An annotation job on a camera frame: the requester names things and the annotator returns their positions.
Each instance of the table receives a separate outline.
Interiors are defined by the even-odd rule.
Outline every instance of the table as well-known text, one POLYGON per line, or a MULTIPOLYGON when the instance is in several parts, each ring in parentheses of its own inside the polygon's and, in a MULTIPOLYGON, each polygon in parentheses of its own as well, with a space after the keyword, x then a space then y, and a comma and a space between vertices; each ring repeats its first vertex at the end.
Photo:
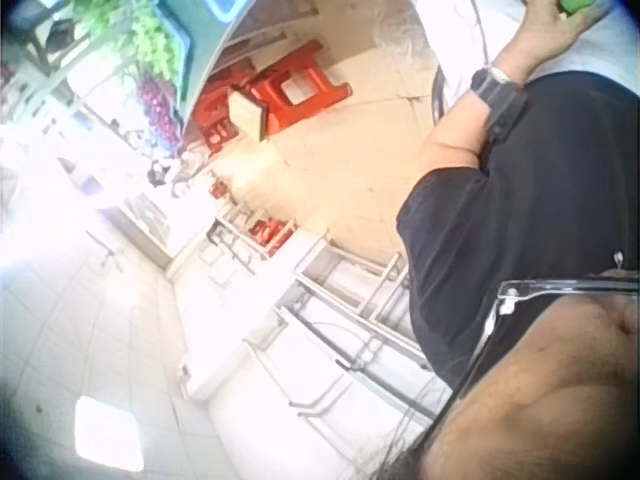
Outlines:
POLYGON ((187 66, 187 75, 184 79, 186 93, 184 100, 178 105, 178 112, 186 125, 216 60, 255 0, 247 0, 236 18, 230 23, 221 22, 204 0, 162 1, 175 15, 191 39, 191 62, 187 66))

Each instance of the fluorescent light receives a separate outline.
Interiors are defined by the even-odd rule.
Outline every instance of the fluorescent light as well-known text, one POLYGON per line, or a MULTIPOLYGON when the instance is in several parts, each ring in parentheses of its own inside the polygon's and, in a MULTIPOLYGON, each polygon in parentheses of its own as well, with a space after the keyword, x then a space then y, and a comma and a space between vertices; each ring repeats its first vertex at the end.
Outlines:
POLYGON ((133 415, 89 397, 76 403, 76 452, 82 458, 129 472, 144 468, 133 415))

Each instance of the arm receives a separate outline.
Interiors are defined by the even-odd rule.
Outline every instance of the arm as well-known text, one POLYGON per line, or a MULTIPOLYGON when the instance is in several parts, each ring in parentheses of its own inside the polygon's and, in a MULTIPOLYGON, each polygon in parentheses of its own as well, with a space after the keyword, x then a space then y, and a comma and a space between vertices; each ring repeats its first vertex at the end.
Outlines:
MULTIPOLYGON (((592 7, 562 19, 555 1, 530 0, 520 29, 493 66, 524 86, 536 68, 567 50, 603 14, 603 10, 592 7)), ((488 117, 489 107, 473 92, 463 95, 422 146, 425 175, 440 168, 477 169, 478 156, 487 141, 488 117)))

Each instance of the black shirt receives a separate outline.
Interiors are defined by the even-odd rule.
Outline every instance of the black shirt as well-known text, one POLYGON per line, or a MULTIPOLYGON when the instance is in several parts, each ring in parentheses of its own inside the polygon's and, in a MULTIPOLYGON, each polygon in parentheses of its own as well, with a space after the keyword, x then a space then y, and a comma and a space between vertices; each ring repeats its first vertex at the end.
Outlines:
MULTIPOLYGON (((484 152, 480 170, 429 173, 398 214, 413 331, 451 387, 501 282, 600 273, 615 268, 616 251, 624 268, 638 268, 638 98, 576 72, 527 91, 525 112, 504 143, 484 152)), ((547 305, 531 302, 500 329, 494 363, 547 305)))

